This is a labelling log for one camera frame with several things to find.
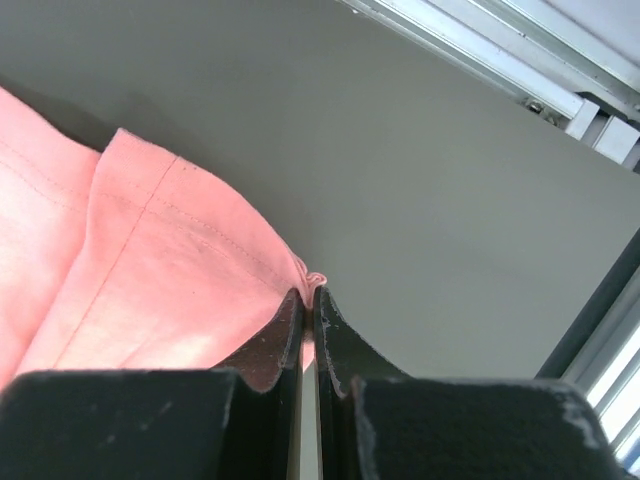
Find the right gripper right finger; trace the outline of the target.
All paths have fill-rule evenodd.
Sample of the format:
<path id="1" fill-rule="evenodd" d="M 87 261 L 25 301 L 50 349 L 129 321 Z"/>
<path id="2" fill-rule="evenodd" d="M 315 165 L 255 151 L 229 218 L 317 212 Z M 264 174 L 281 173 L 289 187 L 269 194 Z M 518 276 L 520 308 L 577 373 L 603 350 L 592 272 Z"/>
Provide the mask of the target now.
<path id="1" fill-rule="evenodd" d="M 409 479 L 415 380 L 344 319 L 331 292 L 313 298 L 318 446 L 323 479 Z"/>

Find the pink t shirt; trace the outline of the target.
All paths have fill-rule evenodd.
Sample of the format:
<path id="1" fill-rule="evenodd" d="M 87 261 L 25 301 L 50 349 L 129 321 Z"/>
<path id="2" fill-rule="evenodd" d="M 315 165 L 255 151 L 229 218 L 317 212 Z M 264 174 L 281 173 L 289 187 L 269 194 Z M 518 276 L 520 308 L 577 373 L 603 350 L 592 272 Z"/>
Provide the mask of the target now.
<path id="1" fill-rule="evenodd" d="M 325 283 L 215 175 L 126 130 L 93 150 L 1 95 L 1 380 L 219 364 Z"/>

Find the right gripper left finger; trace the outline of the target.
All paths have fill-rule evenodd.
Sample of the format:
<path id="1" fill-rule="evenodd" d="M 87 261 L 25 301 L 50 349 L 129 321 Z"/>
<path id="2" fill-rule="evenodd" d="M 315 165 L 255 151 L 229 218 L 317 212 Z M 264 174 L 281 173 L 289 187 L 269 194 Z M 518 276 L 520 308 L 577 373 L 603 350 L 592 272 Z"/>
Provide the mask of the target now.
<path id="1" fill-rule="evenodd" d="M 289 290 L 273 318 L 215 366 L 237 375 L 218 479 L 297 479 L 304 303 Z"/>

